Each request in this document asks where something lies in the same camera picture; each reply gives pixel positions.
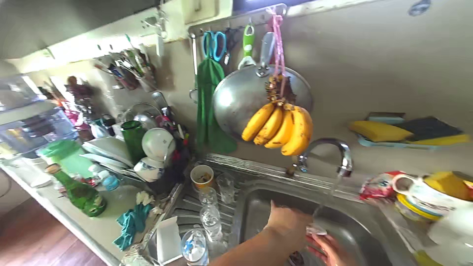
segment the faucet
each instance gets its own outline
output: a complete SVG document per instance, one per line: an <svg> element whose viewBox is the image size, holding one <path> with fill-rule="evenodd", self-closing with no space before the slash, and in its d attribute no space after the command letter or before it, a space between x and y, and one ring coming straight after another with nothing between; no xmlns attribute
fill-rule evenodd
<svg viewBox="0 0 473 266"><path fill-rule="evenodd" d="M286 174L294 176L296 169L299 169L303 173L307 173L307 158L309 157L310 152L321 144L332 144L338 147L338 150L342 155L342 164L338 167L337 173L342 177L350 177L351 172L353 171L353 160L351 159L350 148L346 142L335 138L321 138L311 142L304 153L294 158L294 164L286 171Z"/></svg>

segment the yellow sponge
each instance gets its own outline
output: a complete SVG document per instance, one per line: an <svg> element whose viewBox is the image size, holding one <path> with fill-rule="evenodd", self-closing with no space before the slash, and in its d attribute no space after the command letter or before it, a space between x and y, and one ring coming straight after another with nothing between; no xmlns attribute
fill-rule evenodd
<svg viewBox="0 0 473 266"><path fill-rule="evenodd" d="M373 142L397 142L412 135L400 127L376 121L355 121L348 128Z"/></svg>
<svg viewBox="0 0 473 266"><path fill-rule="evenodd" d="M470 190L463 179L452 172L438 172L428 176L424 182L431 188L462 200L471 200Z"/></svg>
<svg viewBox="0 0 473 266"><path fill-rule="evenodd" d="M422 144L422 145L452 145L452 144L457 144L457 143L466 143L470 141L471 141L470 135L460 134L460 135L440 137L440 138L421 140L421 141L415 141L415 142L407 141L407 143Z"/></svg>

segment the paper cup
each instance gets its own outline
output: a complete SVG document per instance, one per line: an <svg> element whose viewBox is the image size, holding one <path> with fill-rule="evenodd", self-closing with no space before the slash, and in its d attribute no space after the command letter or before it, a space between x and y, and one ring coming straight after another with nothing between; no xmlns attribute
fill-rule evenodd
<svg viewBox="0 0 473 266"><path fill-rule="evenodd" d="M200 182L196 181L206 173L210 175L210 180L209 181L204 182L204 183L200 183ZM191 180L198 189L202 189L202 188L208 187L208 186L212 187L212 185L213 185L213 170L212 170L212 168L210 168L207 165L203 165L203 164L194 167L194 169L192 169L192 171L191 171Z"/></svg>

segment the bunch of bananas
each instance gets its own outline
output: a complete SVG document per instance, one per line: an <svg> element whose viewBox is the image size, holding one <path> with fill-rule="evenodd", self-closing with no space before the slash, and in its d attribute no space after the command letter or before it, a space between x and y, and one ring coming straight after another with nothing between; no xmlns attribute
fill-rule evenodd
<svg viewBox="0 0 473 266"><path fill-rule="evenodd" d="M283 155L299 155L312 137L312 118L307 110L292 104L270 102L253 115L241 137L266 148L281 148Z"/></svg>

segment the green towel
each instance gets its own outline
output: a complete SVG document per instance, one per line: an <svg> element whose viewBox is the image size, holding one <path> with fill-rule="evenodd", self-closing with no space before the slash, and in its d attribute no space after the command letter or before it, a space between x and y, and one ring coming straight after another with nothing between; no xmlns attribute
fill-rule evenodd
<svg viewBox="0 0 473 266"><path fill-rule="evenodd" d="M122 234L115 239L114 244L117 245L121 251L124 251L133 244L136 231L143 232L145 230L146 218L152 208L153 206L151 206L151 204L143 206L143 204L140 203L135 206L134 210L129 209L118 217L117 222L122 227Z"/></svg>
<svg viewBox="0 0 473 266"><path fill-rule="evenodd" d="M217 153L230 153L237 149L237 142L223 132L217 123L212 107L213 92L224 77L222 66L210 57L204 59L197 68L197 147L200 151L204 146Z"/></svg>

